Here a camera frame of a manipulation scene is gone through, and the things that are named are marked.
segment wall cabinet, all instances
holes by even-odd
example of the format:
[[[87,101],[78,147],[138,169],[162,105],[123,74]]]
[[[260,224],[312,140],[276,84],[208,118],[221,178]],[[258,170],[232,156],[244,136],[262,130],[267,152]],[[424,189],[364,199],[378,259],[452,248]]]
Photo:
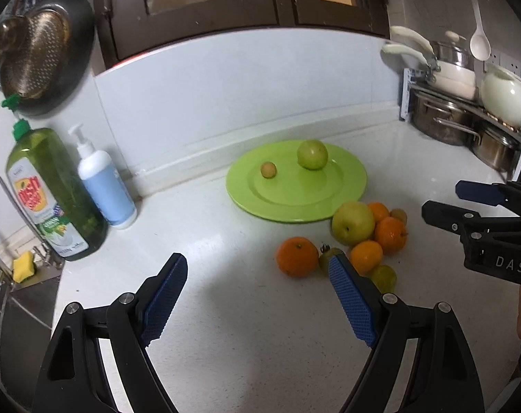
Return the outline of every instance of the wall cabinet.
[[[108,67],[167,43],[249,27],[389,35],[385,0],[94,0],[94,8]]]

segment metal screw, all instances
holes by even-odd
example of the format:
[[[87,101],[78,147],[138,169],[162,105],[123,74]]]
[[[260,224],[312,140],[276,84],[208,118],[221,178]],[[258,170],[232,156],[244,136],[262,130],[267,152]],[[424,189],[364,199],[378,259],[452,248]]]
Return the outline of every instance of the metal screw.
[[[126,294],[122,294],[119,297],[119,303],[122,305],[127,305],[128,303],[132,303],[134,300],[134,294],[131,294],[130,292],[126,292]]]
[[[71,303],[65,308],[65,311],[68,314],[74,314],[77,310],[79,310],[79,304],[78,303]]]
[[[398,297],[394,294],[383,295],[383,301],[388,305],[395,305],[398,301]]]
[[[438,309],[440,311],[444,312],[445,314],[447,314],[448,312],[451,311],[451,306],[448,303],[441,302],[441,303],[438,303]]]

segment cooking pot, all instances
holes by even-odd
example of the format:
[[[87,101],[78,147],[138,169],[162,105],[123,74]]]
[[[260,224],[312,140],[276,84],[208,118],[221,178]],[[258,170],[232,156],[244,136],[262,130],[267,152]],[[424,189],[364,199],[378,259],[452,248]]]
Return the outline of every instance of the cooking pot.
[[[509,172],[513,168],[517,141],[507,133],[487,122],[481,122],[476,129],[470,129],[449,120],[440,120],[440,124],[467,132],[472,135],[469,148],[483,163],[498,172]]]
[[[486,64],[480,97],[486,110],[511,127],[521,127],[521,78],[501,66]]]
[[[411,122],[424,134],[453,146],[466,146],[472,129],[472,115],[452,102],[416,91],[417,105]],[[452,127],[443,121],[452,122]]]
[[[463,99],[474,100],[476,94],[476,78],[472,56],[454,42],[430,42],[419,33],[404,26],[391,26],[390,31],[417,42],[429,56],[414,48],[399,43],[383,45],[382,51],[387,54],[407,54],[415,57],[427,66],[426,80],[429,85],[451,95]],[[449,38],[459,36],[446,32]]]

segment white countertop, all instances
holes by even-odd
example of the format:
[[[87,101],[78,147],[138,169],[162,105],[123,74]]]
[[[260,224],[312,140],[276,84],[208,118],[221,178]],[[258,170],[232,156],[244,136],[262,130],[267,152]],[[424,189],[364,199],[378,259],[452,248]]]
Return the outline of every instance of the white countertop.
[[[463,202],[458,180],[499,181],[468,149],[432,140],[398,121],[325,139],[364,163],[362,200],[406,210],[408,243],[384,258],[398,275],[396,293],[406,303],[454,309],[479,371],[485,403],[503,389],[516,366],[517,287],[463,267],[459,237],[425,225],[428,199],[471,207],[482,215],[505,209]],[[329,221],[280,224],[255,218],[226,194],[226,170],[155,194],[139,206],[136,223],[110,231],[102,248],[67,263],[54,324],[64,307],[111,304],[156,275],[173,252],[188,260],[188,281],[160,339],[148,354],[181,412],[331,412],[352,390],[369,355],[355,338],[331,283],[320,273],[293,280],[273,255],[285,239],[303,235],[336,245]],[[389,406],[397,408],[415,343]],[[103,341],[105,368],[115,401],[132,411]]]

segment blue label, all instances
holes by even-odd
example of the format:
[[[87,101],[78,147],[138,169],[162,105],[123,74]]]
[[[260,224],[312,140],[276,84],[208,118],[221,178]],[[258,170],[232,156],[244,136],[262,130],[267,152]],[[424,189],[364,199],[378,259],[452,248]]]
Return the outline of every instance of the blue label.
[[[134,212],[134,202],[115,166],[109,165],[82,183],[109,224],[123,223]]]

